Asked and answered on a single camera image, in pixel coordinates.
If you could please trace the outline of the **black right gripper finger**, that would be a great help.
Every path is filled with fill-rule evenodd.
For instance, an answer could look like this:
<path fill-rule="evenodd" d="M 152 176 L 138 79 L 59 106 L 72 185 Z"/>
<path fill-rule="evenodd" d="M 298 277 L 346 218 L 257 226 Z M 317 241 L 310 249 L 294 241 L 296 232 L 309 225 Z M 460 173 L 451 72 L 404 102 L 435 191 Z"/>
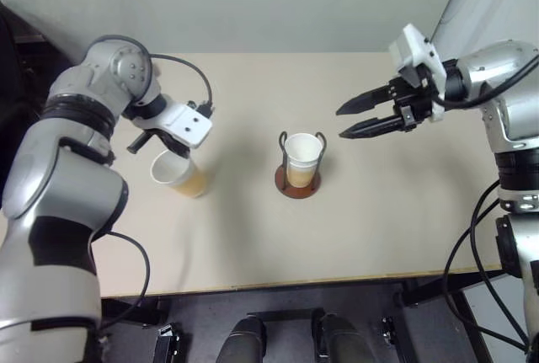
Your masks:
<path fill-rule="evenodd" d="M 339 137 L 352 140 L 372 138 L 394 131 L 400 131 L 403 126 L 403 119 L 398 115 L 388 116 L 383 119 L 372 118 L 345 129 L 339 133 Z"/>
<path fill-rule="evenodd" d="M 388 85 L 374 88 L 365 93 L 348 100 L 342 104 L 335 112 L 336 115 L 357 115 L 367 110 L 374 109 L 377 105 L 383 104 L 391 99 L 390 87 Z"/>

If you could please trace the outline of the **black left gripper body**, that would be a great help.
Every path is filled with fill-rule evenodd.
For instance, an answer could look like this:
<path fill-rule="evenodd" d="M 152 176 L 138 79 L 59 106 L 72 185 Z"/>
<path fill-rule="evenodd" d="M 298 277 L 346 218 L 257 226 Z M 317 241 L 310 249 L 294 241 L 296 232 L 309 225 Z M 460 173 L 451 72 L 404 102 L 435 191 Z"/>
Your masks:
<path fill-rule="evenodd" d="M 176 155 L 179 155 L 179 152 L 185 148 L 188 148 L 185 144 L 175 138 L 171 133 L 160 129 L 160 128 L 149 128 L 143 129 L 142 131 L 148 131 L 152 133 L 152 136 L 157 136 L 157 138 L 162 142 L 162 144 L 170 151 Z"/>

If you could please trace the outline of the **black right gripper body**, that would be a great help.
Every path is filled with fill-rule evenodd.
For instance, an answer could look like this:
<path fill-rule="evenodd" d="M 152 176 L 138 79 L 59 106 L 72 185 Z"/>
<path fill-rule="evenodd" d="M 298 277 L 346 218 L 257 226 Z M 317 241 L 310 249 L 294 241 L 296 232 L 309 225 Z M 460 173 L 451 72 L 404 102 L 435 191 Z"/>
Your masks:
<path fill-rule="evenodd" d="M 403 78 L 389 82 L 394 114 L 399 119 L 399 131 L 411 131 L 432 114 L 432 103 L 423 88 L 414 88 Z"/>

